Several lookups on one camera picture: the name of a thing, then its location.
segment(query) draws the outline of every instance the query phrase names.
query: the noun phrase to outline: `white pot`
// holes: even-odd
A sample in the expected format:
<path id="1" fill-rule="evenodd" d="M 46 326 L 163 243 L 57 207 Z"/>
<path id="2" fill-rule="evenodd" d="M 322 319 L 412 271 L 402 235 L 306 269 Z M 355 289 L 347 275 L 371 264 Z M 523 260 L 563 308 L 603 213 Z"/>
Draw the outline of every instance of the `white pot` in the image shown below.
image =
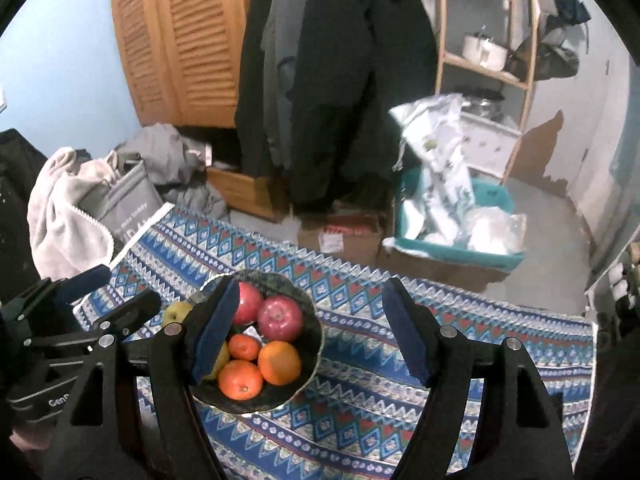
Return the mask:
<path id="1" fill-rule="evenodd" d="M 488 38 L 477 38 L 469 34 L 465 36 L 462 57 L 488 70 L 494 70 L 495 72 L 504 70 L 508 53 L 509 51 L 506 48 Z"/>

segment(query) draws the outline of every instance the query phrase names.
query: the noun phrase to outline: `wooden wardrobe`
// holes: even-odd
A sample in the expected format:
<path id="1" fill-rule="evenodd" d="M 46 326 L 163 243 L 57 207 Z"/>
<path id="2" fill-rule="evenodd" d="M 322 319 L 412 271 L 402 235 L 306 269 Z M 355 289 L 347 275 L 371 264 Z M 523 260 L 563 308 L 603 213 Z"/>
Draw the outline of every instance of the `wooden wardrobe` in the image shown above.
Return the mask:
<path id="1" fill-rule="evenodd" d="M 142 125 L 234 127 L 250 0 L 111 0 Z"/>

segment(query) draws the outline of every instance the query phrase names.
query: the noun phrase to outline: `yellow pear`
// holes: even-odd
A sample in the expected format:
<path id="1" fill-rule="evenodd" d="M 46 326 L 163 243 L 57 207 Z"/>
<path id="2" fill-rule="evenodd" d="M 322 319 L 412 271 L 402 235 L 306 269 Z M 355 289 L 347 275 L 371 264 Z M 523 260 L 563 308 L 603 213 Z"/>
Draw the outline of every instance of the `yellow pear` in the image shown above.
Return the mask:
<path id="1" fill-rule="evenodd" d="M 164 314 L 162 314 L 162 326 L 165 327 L 171 323 L 182 323 L 192 308 L 193 305 L 185 301 L 178 301 L 169 305 Z"/>
<path id="2" fill-rule="evenodd" d="M 218 358 L 216 359 L 216 364 L 213 365 L 213 370 L 207 376 L 204 376 L 204 381 L 214 381 L 218 378 L 218 374 L 220 370 L 231 361 L 231 354 L 229 353 L 229 346 L 226 344 L 226 341 L 222 343 L 222 348 L 218 353 Z"/>

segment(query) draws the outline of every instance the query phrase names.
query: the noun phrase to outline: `white towel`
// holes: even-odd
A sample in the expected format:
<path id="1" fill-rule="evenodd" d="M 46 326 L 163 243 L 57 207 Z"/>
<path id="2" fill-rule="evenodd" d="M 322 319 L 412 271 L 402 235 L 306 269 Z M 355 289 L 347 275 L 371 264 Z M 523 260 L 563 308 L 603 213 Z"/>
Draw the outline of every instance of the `white towel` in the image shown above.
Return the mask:
<path id="1" fill-rule="evenodd" d="M 115 153 L 81 164 L 72 148 L 46 162 L 31 191 L 27 211 L 33 262 L 43 278 L 71 278 L 113 257 L 113 237 L 76 205 L 104 181 L 113 184 Z"/>

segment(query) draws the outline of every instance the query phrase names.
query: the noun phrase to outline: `orange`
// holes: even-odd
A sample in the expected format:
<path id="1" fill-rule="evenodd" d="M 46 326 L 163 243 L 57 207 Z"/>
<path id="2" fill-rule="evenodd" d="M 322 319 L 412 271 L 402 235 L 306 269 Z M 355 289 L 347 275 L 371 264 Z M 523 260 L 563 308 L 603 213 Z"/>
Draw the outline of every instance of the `orange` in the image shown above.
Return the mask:
<path id="1" fill-rule="evenodd" d="M 218 374 L 220 391 L 229 399 L 249 400 L 262 389 L 262 374 L 249 361 L 229 361 Z"/>
<path id="2" fill-rule="evenodd" d="M 271 341 L 258 355 L 258 368 L 264 380 L 274 386 L 292 383 L 302 373 L 302 361 L 296 348 L 284 341 Z"/>
<path id="3" fill-rule="evenodd" d="M 260 343 L 245 334 L 236 334 L 229 340 L 229 353 L 233 359 L 253 361 L 260 353 Z"/>

